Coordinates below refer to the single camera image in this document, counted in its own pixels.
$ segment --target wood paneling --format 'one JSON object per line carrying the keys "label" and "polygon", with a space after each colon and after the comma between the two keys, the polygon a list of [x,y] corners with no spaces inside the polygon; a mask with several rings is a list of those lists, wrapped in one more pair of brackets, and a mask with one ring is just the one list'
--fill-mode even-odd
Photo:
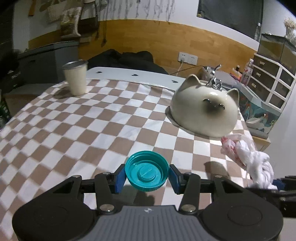
{"label": "wood paneling", "polygon": [[[103,44],[104,33],[106,44]],[[29,41],[29,48],[60,41],[59,30],[45,34]],[[198,56],[198,65],[216,66],[222,64],[221,70],[229,72],[231,68],[244,65],[252,58],[255,50],[232,39],[207,30],[168,22],[153,20],[109,20],[100,22],[99,38],[93,34],[89,43],[79,46],[82,59],[102,53],[108,49],[119,52],[149,51],[154,62],[169,73],[178,70],[178,53],[185,52]],[[183,69],[193,65],[183,64]],[[179,73],[185,77],[196,73],[197,68]]]}

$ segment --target black cable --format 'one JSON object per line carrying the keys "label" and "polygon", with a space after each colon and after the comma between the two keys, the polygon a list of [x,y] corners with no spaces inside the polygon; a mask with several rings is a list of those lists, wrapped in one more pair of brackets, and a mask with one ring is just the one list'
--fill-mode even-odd
{"label": "black cable", "polygon": [[179,73],[179,72],[184,71],[184,70],[193,69],[193,68],[196,68],[196,67],[201,67],[201,66],[202,66],[202,65],[197,65],[197,66],[193,66],[193,67],[190,67],[190,68],[187,68],[187,69],[182,69],[182,70],[179,70],[179,71],[177,71],[177,72],[175,72],[175,73],[172,73],[172,74],[170,74],[170,75],[173,75],[173,74]]}

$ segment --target checkered tablecloth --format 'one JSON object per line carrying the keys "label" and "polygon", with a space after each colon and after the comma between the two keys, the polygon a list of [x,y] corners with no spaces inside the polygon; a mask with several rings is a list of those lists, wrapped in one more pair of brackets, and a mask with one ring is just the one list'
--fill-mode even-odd
{"label": "checkered tablecloth", "polygon": [[[172,124],[172,96],[160,87],[89,80],[81,97],[71,97],[67,84],[61,83],[27,104],[0,132],[0,239],[17,240],[11,220],[24,203],[72,175],[89,179],[114,172],[140,150],[158,152],[181,172],[204,179],[222,174],[246,186],[245,171],[220,153],[220,140]],[[241,114],[233,133],[251,136]],[[133,189],[128,181],[125,185]],[[141,203],[143,193],[132,193],[126,194],[131,204]],[[144,195],[154,205],[177,208],[182,199],[168,181]],[[210,194],[200,199],[200,208],[210,204]],[[93,195],[86,195],[84,202],[95,208]]]}

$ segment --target silver bolt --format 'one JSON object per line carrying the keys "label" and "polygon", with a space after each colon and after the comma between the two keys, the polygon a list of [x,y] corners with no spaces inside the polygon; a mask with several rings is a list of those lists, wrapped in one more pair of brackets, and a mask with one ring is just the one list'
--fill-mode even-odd
{"label": "silver bolt", "polygon": [[188,212],[188,213],[191,213],[191,212],[194,212],[196,210],[196,207],[192,204],[185,204],[181,207],[181,209],[184,211],[184,212]]}
{"label": "silver bolt", "polygon": [[100,209],[104,212],[111,212],[114,210],[114,206],[112,204],[103,204],[100,206]]}

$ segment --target teal bottle cap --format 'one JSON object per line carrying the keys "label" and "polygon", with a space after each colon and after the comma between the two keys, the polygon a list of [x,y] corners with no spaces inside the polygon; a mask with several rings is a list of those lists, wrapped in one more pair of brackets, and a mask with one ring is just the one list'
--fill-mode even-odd
{"label": "teal bottle cap", "polygon": [[125,165],[126,176],[138,190],[151,192],[160,188],[168,177],[166,159],[153,151],[139,151],[130,156]]}

